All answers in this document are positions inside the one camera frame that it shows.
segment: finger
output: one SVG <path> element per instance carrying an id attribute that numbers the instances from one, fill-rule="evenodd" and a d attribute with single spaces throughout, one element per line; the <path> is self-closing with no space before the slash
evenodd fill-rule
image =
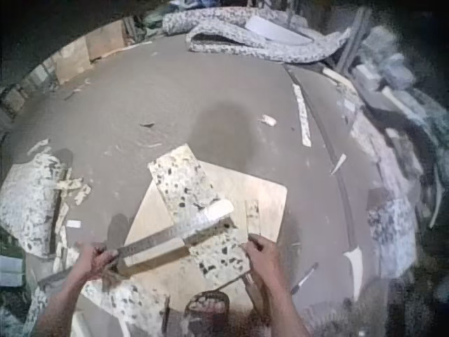
<path id="1" fill-rule="evenodd" d="M 266 237 L 254 233 L 248 234 L 248 240 L 250 240 L 250 242 L 255 242 L 262 248 L 275 244 L 272 240 L 268 240 Z"/>
<path id="2" fill-rule="evenodd" d="M 258 254 L 260 254 L 260 251 L 257 249 L 257 247 L 254 245 L 254 243 L 251 241 L 248 241 L 245 244 L 242 244 L 241 248 L 249 256 L 250 260 L 254 259 L 254 257 L 256 257 Z"/>
<path id="3" fill-rule="evenodd" d="M 92 242 L 91 245 L 97 253 L 102 253 L 106 250 L 106 244 L 104 242 Z"/>
<path id="4" fill-rule="evenodd" d="M 119 252 L 117 250 L 104 251 L 95 258 L 95 263 L 99 268 L 104 268 L 108 263 L 112 262 L 118 255 Z"/>

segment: grey stone block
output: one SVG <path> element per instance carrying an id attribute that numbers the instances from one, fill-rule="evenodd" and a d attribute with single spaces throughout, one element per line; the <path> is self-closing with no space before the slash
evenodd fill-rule
<path id="1" fill-rule="evenodd" d="M 376 26 L 362 41 L 360 55 L 364 60 L 373 60 L 381 63 L 398 50 L 397 37 L 384 26 Z"/>
<path id="2" fill-rule="evenodd" d="M 356 81 L 368 91 L 376 91 L 382 80 L 375 66 L 370 63 L 358 65 L 352 70 L 352 74 Z"/>
<path id="3" fill-rule="evenodd" d="M 396 90 L 405 90 L 415 83 L 415 75 L 401 64 L 386 65 L 383 69 L 383 75 L 389 85 Z"/>

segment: wooden panel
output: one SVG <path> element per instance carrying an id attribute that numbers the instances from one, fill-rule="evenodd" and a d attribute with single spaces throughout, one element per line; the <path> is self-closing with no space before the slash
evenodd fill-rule
<path id="1" fill-rule="evenodd" d="M 202 161 L 200 164 L 218 194 L 228 198 L 234 205 L 235 210 L 231 216 L 234 224 L 247 231 L 245 201 L 256 199 L 260 210 L 260 232 L 276 241 L 286 203 L 286 187 Z M 142 239 L 172 224 L 173 220 L 155 182 L 152 181 L 126 243 Z M 152 282 L 163 284 L 170 293 L 170 307 L 179 311 L 184 310 L 189 299 L 196 293 L 213 289 L 213 285 L 203 277 L 187 249 L 176 251 L 164 261 L 149 261 L 134 266 L 128 272 L 137 273 L 134 277 L 141 284 L 148 284 L 148 287 L 151 287 Z M 241 280 L 225 287 L 223 291 L 231 300 L 232 310 L 245 312 L 253 307 Z"/>
<path id="2" fill-rule="evenodd" d="M 89 58 L 95 60 L 101 55 L 125 46 L 121 20 L 109 23 L 86 35 Z"/>
<path id="3" fill-rule="evenodd" d="M 92 68 L 85 37 L 80 37 L 72 43 L 67 44 L 55 53 L 52 59 L 56 67 L 56 77 L 60 84 Z"/>

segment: stone scrap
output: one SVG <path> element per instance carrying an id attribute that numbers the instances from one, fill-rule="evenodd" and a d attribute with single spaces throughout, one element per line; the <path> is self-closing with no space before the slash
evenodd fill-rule
<path id="1" fill-rule="evenodd" d="M 87 196 L 91 193 L 92 188 L 84 184 L 84 186 L 79 190 L 79 192 L 75 195 L 75 204 L 77 206 L 81 205 L 83 201 L 87 198 Z"/>
<path id="2" fill-rule="evenodd" d="M 415 148 L 407 135 L 400 135 L 393 128 L 385 129 L 393 145 L 399 166 L 407 179 L 416 180 L 424 173 L 422 165 L 415 154 Z"/>
<path id="3" fill-rule="evenodd" d="M 28 310 L 27 320 L 23 326 L 22 336 L 31 335 L 39 315 L 48 305 L 48 297 L 47 293 L 42 291 L 39 287 L 36 288 Z"/>
<path id="4" fill-rule="evenodd" d="M 415 75 L 405 65 L 387 65 L 382 73 L 393 89 L 405 90 L 415 83 Z"/>
<path id="5" fill-rule="evenodd" d="M 448 111 L 436 102 L 432 97 L 421 90 L 413 88 L 411 95 L 419 102 L 431 120 L 431 126 L 438 141 L 449 149 L 449 114 Z"/>
<path id="6" fill-rule="evenodd" d="M 368 224 L 380 276 L 400 277 L 416 260 L 413 207 L 406 197 L 384 201 L 368 209 Z"/>
<path id="7" fill-rule="evenodd" d="M 68 249 L 66 266 L 75 263 L 79 253 Z M 122 280 L 108 292 L 102 290 L 103 281 L 89 281 L 81 290 L 88 300 L 112 316 L 134 324 L 150 336 L 162 336 L 163 316 L 166 311 L 168 294 L 161 287 L 153 285 L 147 291 L 132 277 Z"/>
<path id="8" fill-rule="evenodd" d="M 37 154 L 26 164 L 11 167 L 0 190 L 0 225 L 28 253 L 50 253 L 51 225 L 62 164 L 49 154 Z"/>
<path id="9" fill-rule="evenodd" d="M 379 72 L 371 63 L 362 63 L 361 65 L 357 65 L 352 70 L 352 74 L 356 81 L 368 91 L 376 91 L 382 80 Z"/>
<path id="10" fill-rule="evenodd" d="M 359 54 L 362 60 L 378 64 L 397 52 L 398 39 L 384 26 L 376 26 L 361 43 Z"/>

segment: white debris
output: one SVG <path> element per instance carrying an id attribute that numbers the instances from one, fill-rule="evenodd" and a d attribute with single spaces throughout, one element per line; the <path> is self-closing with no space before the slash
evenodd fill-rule
<path id="1" fill-rule="evenodd" d="M 271 117 L 271 116 L 268 116 L 267 114 L 264 114 L 263 116 L 262 116 L 262 118 L 261 119 L 259 119 L 262 123 L 265 123 L 266 125 L 269 125 L 269 126 L 275 126 L 276 125 L 276 123 L 277 123 L 277 120 L 275 120 L 273 117 Z"/>
<path id="2" fill-rule="evenodd" d="M 350 91 L 353 91 L 354 93 L 357 92 L 354 85 L 351 83 L 350 80 L 348 80 L 346 77 L 338 74 L 337 72 L 334 72 L 333 70 L 330 70 L 329 68 L 323 69 L 323 74 L 325 74 L 327 77 L 330 77 L 334 81 L 337 81 L 344 86 L 346 86 Z"/>
<path id="3" fill-rule="evenodd" d="M 59 208 L 58 219 L 56 220 L 56 225 L 55 225 L 55 233 L 56 234 L 59 234 L 62 224 L 64 223 L 64 219 L 68 213 L 69 213 L 69 205 L 67 205 L 67 203 L 63 202 L 61 207 Z"/>
<path id="4" fill-rule="evenodd" d="M 81 228 L 81 221 L 80 220 L 67 220 L 67 227 L 70 228 Z"/>
<path id="5" fill-rule="evenodd" d="M 61 230 L 59 231 L 59 235 L 61 236 L 61 244 L 64 248 L 67 248 L 67 231 L 65 229 L 65 226 L 61 227 Z"/>
<path id="6" fill-rule="evenodd" d="M 58 244 L 56 245 L 56 256 L 58 258 L 62 257 L 62 250 L 64 249 L 64 247 L 62 246 L 62 242 L 58 242 Z"/>
<path id="7" fill-rule="evenodd" d="M 429 228 L 433 228 L 435 226 L 435 222 L 436 222 L 436 218 L 438 217 L 439 211 L 440 211 L 440 206 L 441 206 L 441 200 L 443 199 L 443 186 L 441 185 L 440 182 L 440 176 L 438 174 L 438 167 L 437 165 L 435 165 L 435 169 L 434 169 L 434 173 L 435 173 L 435 187 L 436 187 L 436 200 L 435 200 L 435 209 L 434 209 L 434 213 L 432 215 L 432 219 L 430 220 L 429 223 Z"/>
<path id="8" fill-rule="evenodd" d="M 31 149 L 28 150 L 27 156 L 31 155 L 33 152 L 36 152 L 37 149 L 39 149 L 40 147 L 48 145 L 48 142 L 50 142 L 50 139 L 48 139 L 48 138 L 41 140 L 40 142 L 37 142 L 36 144 L 34 144 L 34 146 Z"/>
<path id="9" fill-rule="evenodd" d="M 56 274 L 61 269 L 61 258 L 56 256 L 55 260 L 53 261 L 53 274 Z"/>
<path id="10" fill-rule="evenodd" d="M 92 188 L 89 185 L 84 184 L 78 194 L 75 195 L 75 204 L 77 206 L 81 205 L 84 199 L 91 193 L 91 190 Z"/>
<path id="11" fill-rule="evenodd" d="M 347 158 L 347 157 L 346 157 L 345 154 L 342 154 L 342 155 L 340 156 L 340 158 L 338 159 L 338 161 L 337 161 L 337 163 L 336 163 L 334 169 L 332 170 L 332 172 L 330 172 L 330 175 L 331 175 L 331 176 L 333 176 L 333 175 L 335 174 L 335 172 L 338 171 L 338 169 L 341 167 L 341 165 L 343 165 L 343 163 L 346 161 L 346 158 Z"/>
<path id="12" fill-rule="evenodd" d="M 362 250 L 360 250 L 360 247 L 357 246 L 354 250 L 347 251 L 343 255 L 346 256 L 351 262 L 352 281 L 354 285 L 354 302 L 357 302 L 358 297 L 360 296 L 363 278 Z"/>
<path id="13" fill-rule="evenodd" d="M 69 167 L 67 169 L 67 173 L 65 174 L 65 180 L 70 180 L 70 177 L 72 177 L 72 167 Z M 61 192 L 61 199 L 64 201 L 69 196 L 69 190 L 62 190 Z"/>
<path id="14" fill-rule="evenodd" d="M 355 112 L 356 111 L 356 105 L 351 102 L 350 100 L 347 100 L 346 98 L 343 101 L 343 105 L 344 107 L 346 107 L 350 112 Z"/>
<path id="15" fill-rule="evenodd" d="M 77 190 L 83 185 L 83 178 L 61 180 L 56 183 L 57 190 Z"/>
<path id="16" fill-rule="evenodd" d="M 297 107 L 300 114 L 302 144 L 304 146 L 311 147 L 309 120 L 307 117 L 307 109 L 304 103 L 304 98 L 302 97 L 301 88 L 297 84 L 293 84 L 293 90 L 295 92 Z"/>

